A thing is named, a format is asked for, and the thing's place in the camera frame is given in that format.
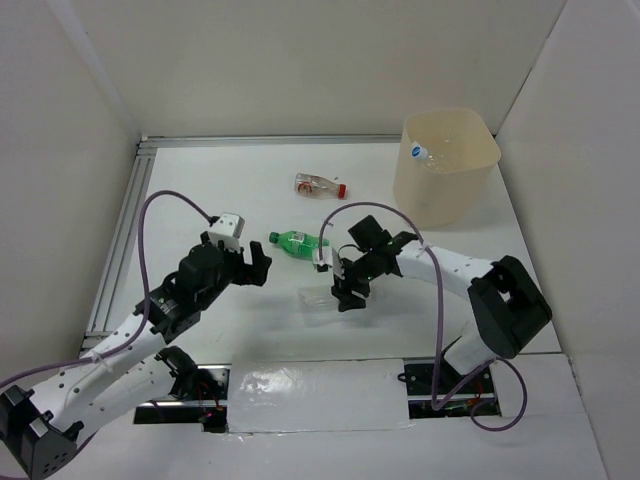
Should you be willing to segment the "green plastic bottle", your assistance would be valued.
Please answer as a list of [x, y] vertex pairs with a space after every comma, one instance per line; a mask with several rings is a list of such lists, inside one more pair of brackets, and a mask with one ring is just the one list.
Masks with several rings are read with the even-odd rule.
[[330, 245], [330, 241], [326, 238], [320, 240], [316, 236], [301, 231], [270, 232], [268, 240], [272, 245], [278, 246], [288, 255], [304, 260], [311, 260], [314, 252], [320, 246]]

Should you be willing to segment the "small red-capped clear bottle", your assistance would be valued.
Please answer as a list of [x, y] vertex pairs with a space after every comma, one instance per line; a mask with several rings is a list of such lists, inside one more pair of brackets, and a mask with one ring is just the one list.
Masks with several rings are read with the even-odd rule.
[[347, 194], [347, 186], [336, 183], [325, 177], [298, 173], [294, 181], [294, 191], [309, 198], [337, 198], [344, 199]]

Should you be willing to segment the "beige plastic bin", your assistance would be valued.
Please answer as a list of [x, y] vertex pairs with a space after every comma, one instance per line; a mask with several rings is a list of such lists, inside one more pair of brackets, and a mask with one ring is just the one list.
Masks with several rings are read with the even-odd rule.
[[[413, 140], [426, 143], [445, 133], [453, 134], [464, 143], [464, 170], [436, 173], [411, 158]], [[475, 111], [444, 108], [412, 114], [403, 124], [393, 182], [395, 202], [421, 230], [456, 222], [479, 199], [500, 159], [498, 144]]]

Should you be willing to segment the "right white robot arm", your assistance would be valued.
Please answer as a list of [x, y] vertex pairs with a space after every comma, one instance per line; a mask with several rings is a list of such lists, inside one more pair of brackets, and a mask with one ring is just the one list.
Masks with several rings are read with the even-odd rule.
[[382, 275], [440, 286], [470, 303], [473, 320], [440, 347], [444, 362], [436, 379], [448, 392], [460, 391], [480, 365], [515, 358], [552, 319], [545, 297], [513, 256], [490, 261], [426, 246], [411, 232], [391, 235], [371, 215], [349, 234], [361, 251], [358, 259], [342, 258], [334, 248], [322, 250], [333, 269], [331, 293], [339, 311], [365, 308], [370, 283]]

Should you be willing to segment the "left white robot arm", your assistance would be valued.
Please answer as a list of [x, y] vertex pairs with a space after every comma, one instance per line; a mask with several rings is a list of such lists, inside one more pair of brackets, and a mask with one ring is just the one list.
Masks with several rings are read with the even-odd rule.
[[80, 365], [59, 369], [28, 390], [1, 394], [1, 440], [30, 479], [59, 472], [103, 426], [139, 404], [196, 397], [211, 377], [174, 345], [230, 285], [263, 286], [272, 264], [256, 241], [203, 238]]

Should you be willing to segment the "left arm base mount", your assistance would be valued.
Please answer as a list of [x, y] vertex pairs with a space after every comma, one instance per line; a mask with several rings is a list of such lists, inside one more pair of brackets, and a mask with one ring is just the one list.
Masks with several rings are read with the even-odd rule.
[[135, 425], [197, 426], [202, 432], [228, 431], [229, 364], [202, 364], [194, 386], [180, 397], [168, 395], [139, 405]]

